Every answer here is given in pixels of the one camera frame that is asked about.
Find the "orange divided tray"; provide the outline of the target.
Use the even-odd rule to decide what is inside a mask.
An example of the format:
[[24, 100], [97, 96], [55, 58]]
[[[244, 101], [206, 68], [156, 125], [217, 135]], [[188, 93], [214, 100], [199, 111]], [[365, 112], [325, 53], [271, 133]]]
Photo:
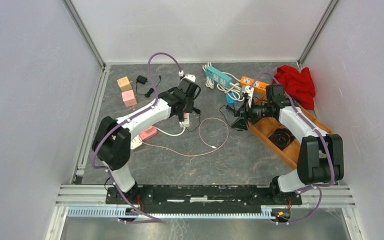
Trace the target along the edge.
[[311, 133], [313, 128], [319, 129], [322, 134], [333, 133], [287, 96], [274, 97], [272, 100], [262, 97], [257, 103], [247, 98], [244, 107], [247, 112], [242, 116], [247, 129], [292, 169], [297, 167], [304, 134]]

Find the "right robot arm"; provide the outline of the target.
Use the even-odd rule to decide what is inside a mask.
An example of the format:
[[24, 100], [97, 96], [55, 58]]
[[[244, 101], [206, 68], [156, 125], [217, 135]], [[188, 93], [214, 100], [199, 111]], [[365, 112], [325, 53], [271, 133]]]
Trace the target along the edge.
[[316, 187], [330, 187], [344, 178], [343, 139], [318, 127], [285, 93], [281, 84], [268, 85], [266, 102], [256, 104], [250, 86], [242, 87], [244, 102], [234, 114], [234, 128], [248, 130], [263, 118], [274, 118], [298, 140], [300, 149], [297, 165], [291, 172], [274, 180], [269, 199], [282, 204], [290, 192], [302, 193]]

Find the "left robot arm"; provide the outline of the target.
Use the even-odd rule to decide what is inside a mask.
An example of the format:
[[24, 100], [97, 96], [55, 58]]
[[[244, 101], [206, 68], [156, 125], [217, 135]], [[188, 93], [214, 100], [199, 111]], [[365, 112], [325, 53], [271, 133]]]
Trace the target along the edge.
[[131, 141], [154, 124], [173, 116], [184, 122], [187, 114], [197, 110], [194, 101], [200, 92], [196, 77], [186, 74], [178, 86], [160, 93], [144, 107], [116, 119], [107, 116], [101, 120], [92, 143], [92, 158], [102, 161], [102, 167], [119, 188], [117, 196], [125, 204], [137, 198], [136, 181], [128, 166]]

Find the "white usb power strip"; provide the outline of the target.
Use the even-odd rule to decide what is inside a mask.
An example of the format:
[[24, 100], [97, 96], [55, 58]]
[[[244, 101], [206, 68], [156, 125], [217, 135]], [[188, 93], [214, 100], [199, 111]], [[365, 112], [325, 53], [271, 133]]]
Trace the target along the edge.
[[183, 114], [183, 120], [179, 122], [179, 126], [181, 128], [189, 128], [190, 127], [190, 114], [185, 112]]

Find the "blue folding extension socket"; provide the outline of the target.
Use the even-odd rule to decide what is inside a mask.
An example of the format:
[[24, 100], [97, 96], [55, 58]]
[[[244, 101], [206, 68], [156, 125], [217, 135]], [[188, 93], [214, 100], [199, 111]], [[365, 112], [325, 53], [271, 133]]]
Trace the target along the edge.
[[226, 98], [226, 103], [228, 105], [235, 105], [235, 104], [237, 104], [239, 102], [238, 100], [232, 98], [229, 94], [226, 94], [225, 98]]

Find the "pink square power strip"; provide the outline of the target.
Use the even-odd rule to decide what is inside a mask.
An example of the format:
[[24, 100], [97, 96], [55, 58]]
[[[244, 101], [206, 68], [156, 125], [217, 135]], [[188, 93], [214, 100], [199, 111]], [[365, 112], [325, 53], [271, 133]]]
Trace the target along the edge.
[[142, 141], [145, 141], [157, 134], [158, 130], [154, 126], [150, 126], [139, 134]]

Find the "teal power strip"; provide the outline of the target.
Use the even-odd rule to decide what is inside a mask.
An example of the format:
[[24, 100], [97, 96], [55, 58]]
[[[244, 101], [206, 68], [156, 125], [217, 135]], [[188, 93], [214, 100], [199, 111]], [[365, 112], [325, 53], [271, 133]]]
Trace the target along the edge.
[[229, 88], [231, 86], [232, 78], [213, 66], [207, 66], [205, 68], [205, 75], [224, 88]]

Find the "small black adapter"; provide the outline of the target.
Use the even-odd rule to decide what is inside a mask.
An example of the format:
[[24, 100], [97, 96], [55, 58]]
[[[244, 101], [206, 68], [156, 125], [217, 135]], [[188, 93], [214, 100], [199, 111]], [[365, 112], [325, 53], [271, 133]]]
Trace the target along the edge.
[[136, 82], [137, 82], [137, 83], [140, 83], [140, 84], [142, 84], [142, 85], [145, 85], [145, 84], [148, 82], [148, 79], [147, 79], [145, 76], [139, 75], [139, 76], [136, 78]]

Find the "red cloth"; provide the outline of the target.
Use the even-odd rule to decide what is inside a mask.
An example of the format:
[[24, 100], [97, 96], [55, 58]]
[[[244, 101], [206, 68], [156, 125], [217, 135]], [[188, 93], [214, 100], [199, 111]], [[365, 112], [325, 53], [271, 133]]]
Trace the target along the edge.
[[316, 88], [308, 67], [299, 71], [292, 66], [283, 65], [277, 68], [274, 77], [283, 85], [285, 92], [298, 100], [304, 109], [315, 109]]

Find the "orange power strip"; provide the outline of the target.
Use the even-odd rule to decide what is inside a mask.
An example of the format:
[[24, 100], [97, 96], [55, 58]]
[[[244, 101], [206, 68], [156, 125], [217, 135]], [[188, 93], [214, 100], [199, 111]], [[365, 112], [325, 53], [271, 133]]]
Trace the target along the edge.
[[257, 93], [265, 94], [266, 88], [269, 86], [268, 83], [262, 82], [260, 80], [254, 80], [253, 78], [242, 76], [239, 85], [242, 86], [253, 86], [254, 91]]

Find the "pink plug adapter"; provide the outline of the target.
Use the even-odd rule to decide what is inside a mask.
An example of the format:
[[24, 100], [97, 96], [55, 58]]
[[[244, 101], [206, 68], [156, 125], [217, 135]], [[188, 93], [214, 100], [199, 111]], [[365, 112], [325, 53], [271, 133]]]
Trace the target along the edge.
[[137, 99], [135, 97], [134, 91], [132, 89], [123, 91], [121, 93], [123, 103], [126, 107], [132, 107], [138, 104]]

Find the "white charger plug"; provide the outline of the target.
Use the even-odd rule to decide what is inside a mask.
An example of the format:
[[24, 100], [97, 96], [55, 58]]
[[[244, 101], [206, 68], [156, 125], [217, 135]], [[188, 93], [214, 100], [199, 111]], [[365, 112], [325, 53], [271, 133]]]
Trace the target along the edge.
[[130, 149], [135, 150], [143, 144], [143, 141], [139, 135], [130, 141]]

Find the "wooden cube adapter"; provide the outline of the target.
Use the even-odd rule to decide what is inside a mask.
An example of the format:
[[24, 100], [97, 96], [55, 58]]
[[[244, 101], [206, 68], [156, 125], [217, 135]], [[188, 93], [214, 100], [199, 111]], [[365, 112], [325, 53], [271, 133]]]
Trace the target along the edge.
[[119, 78], [117, 84], [122, 93], [132, 90], [131, 82], [127, 76]]

